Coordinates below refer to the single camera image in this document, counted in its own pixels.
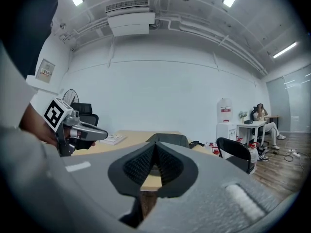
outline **desk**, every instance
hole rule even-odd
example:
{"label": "desk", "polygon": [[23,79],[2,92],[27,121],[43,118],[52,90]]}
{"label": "desk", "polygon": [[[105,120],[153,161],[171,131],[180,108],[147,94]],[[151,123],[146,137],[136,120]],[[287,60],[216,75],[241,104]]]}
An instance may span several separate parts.
{"label": "desk", "polygon": [[[262,140],[261,140],[261,144],[263,145],[263,141],[264,141],[264,133],[266,130],[266,121],[253,121],[252,124],[244,124],[244,123],[238,123],[237,124],[237,134],[239,135],[239,128],[248,128],[248,129],[255,129],[255,137],[254,137],[254,141],[257,142],[257,138],[258,138],[258,129],[259,127],[263,126],[263,130],[262,130]],[[247,144],[249,143],[249,134],[247,134]]]}
{"label": "desk", "polygon": [[[93,154],[93,153],[102,153],[108,151],[114,151],[118,149],[123,149],[129,146],[133,146],[148,140],[152,135],[155,133],[170,133],[170,134],[181,134],[180,132],[153,132],[153,131],[125,131],[120,130],[116,132],[116,134],[123,134],[127,136],[126,139],[119,142],[116,145],[109,145],[105,143],[97,142],[95,146],[90,147],[88,150],[76,150],[73,155],[83,155],[83,154]],[[211,151],[208,151],[204,147],[197,145],[193,149],[189,149],[189,151],[198,151],[205,154],[210,154],[216,156]],[[162,186],[161,178],[159,176],[148,175],[147,179],[145,180],[144,184],[141,186],[142,191],[157,191]]]}
{"label": "desk", "polygon": [[278,128],[278,119],[280,116],[265,116],[264,118],[269,119],[269,122],[273,122],[273,119],[276,118],[276,127]]}

